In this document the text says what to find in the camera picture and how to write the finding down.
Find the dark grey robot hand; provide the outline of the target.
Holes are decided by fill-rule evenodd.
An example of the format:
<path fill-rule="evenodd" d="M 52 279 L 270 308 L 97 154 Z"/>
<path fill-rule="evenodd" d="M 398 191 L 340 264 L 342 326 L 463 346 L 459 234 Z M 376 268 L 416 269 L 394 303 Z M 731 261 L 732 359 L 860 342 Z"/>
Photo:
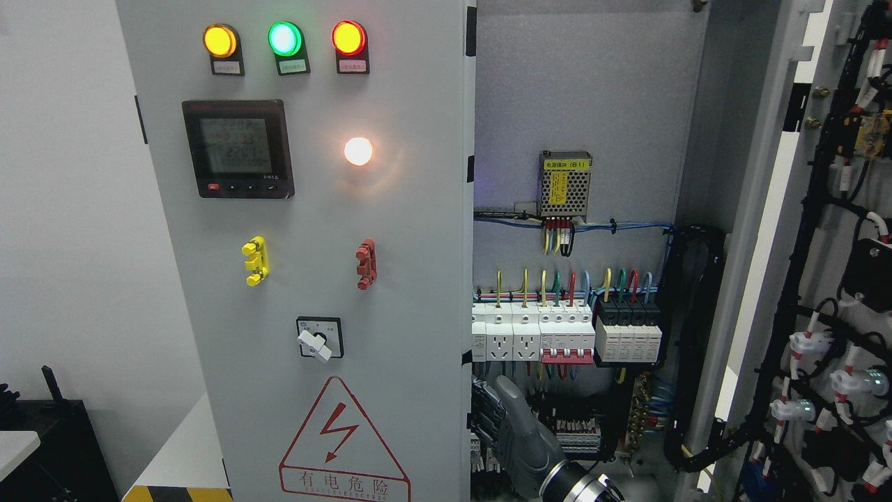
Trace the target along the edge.
<path fill-rule="evenodd" d="M 493 451 L 523 498 L 538 498 L 548 474 L 566 459 L 558 440 L 531 411 L 525 393 L 506 376 L 493 384 L 472 380 L 470 428 Z"/>

